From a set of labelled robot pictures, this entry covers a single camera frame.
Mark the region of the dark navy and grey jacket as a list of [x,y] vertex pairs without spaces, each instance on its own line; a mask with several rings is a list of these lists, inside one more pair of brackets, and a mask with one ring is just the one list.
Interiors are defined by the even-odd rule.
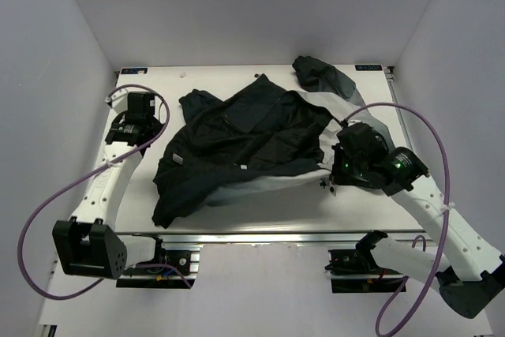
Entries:
[[387,150],[390,130],[365,108],[355,82],[310,56],[294,60],[298,90],[261,75],[229,99],[193,90],[180,98],[185,124],[166,146],[154,177],[152,221],[168,227],[204,206],[292,187],[334,166],[341,122],[363,122]]

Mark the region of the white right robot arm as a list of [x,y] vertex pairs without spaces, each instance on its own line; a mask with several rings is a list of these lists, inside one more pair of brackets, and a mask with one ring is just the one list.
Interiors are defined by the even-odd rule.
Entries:
[[373,230],[356,244],[357,266],[386,268],[412,279],[431,279],[458,315],[475,318],[504,289],[504,255],[448,203],[428,168],[408,148],[388,148],[365,123],[342,129],[334,145],[331,182],[380,189],[413,216],[437,244],[437,253],[409,248]]

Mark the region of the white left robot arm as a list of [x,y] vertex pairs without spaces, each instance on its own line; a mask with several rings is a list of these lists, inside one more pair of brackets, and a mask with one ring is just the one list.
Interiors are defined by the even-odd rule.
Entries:
[[164,129],[155,117],[155,94],[122,88],[106,101],[115,116],[105,135],[99,173],[92,175],[69,220],[54,225],[55,247],[67,275],[118,279],[137,264],[157,273],[165,268],[167,255],[155,238],[115,232],[129,180]]

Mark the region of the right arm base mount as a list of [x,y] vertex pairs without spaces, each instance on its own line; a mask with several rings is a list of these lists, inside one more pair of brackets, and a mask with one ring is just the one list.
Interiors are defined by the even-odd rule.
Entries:
[[330,249],[324,270],[330,274],[333,294],[392,294],[404,275],[390,268],[380,267],[372,258],[371,250],[385,239],[383,231],[367,233],[353,249]]

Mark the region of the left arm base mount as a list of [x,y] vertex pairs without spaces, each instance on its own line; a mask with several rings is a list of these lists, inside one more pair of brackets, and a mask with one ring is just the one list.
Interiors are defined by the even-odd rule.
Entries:
[[127,268],[116,281],[117,288],[189,290],[199,271],[202,245],[155,240],[154,256]]

